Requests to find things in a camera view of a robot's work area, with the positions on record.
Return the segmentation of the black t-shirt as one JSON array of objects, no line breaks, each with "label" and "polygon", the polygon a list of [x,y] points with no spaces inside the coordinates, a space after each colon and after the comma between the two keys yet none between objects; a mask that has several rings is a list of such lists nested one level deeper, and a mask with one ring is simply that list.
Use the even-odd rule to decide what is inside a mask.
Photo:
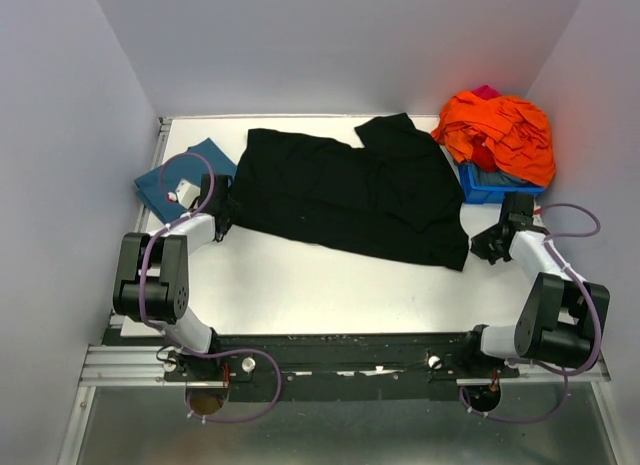
[{"label": "black t-shirt", "polygon": [[356,127],[360,146],[249,130],[231,187],[237,225],[391,261],[463,269],[464,194],[441,147],[407,114]]}]

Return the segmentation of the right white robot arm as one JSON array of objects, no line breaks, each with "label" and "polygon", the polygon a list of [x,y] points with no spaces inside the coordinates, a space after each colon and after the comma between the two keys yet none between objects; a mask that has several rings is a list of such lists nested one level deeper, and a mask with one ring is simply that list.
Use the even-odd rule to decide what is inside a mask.
[{"label": "right white robot arm", "polygon": [[587,281],[555,247],[555,235],[535,223],[540,212],[524,192],[504,196],[498,222],[474,236],[471,252],[495,264],[516,262],[532,287],[510,326],[478,325],[467,334],[460,364],[480,377],[496,365],[532,362],[562,376],[575,376],[597,362],[610,302],[609,290]]}]

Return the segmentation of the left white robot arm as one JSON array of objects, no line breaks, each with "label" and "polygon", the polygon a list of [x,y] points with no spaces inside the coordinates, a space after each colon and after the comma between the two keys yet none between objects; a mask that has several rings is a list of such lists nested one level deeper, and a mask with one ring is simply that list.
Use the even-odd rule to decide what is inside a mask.
[{"label": "left white robot arm", "polygon": [[194,209],[155,232],[126,234],[115,275],[114,312],[189,353],[187,367],[201,380],[220,372],[222,357],[217,333],[189,306],[189,256],[222,241],[232,227],[240,211],[232,183],[229,175],[205,174]]}]

